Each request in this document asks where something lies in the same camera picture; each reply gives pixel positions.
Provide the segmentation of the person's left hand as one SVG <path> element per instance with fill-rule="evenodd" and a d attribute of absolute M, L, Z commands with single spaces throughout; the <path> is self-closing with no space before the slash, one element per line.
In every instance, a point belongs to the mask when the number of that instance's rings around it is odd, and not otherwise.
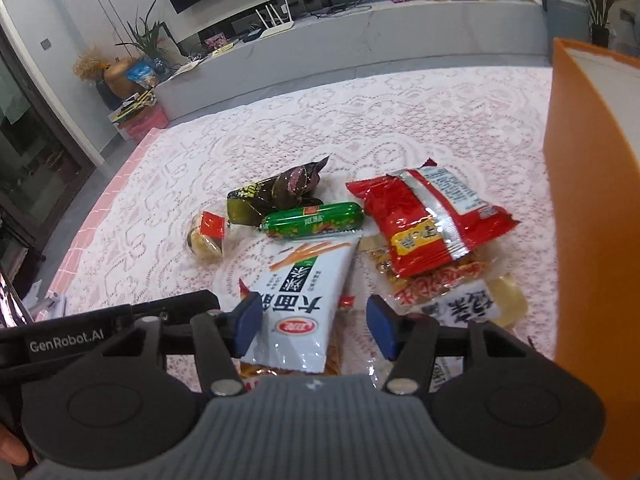
<path fill-rule="evenodd" d="M 29 452 L 23 442 L 0 425 L 0 460 L 12 466 L 25 466 L 29 461 Z"/>

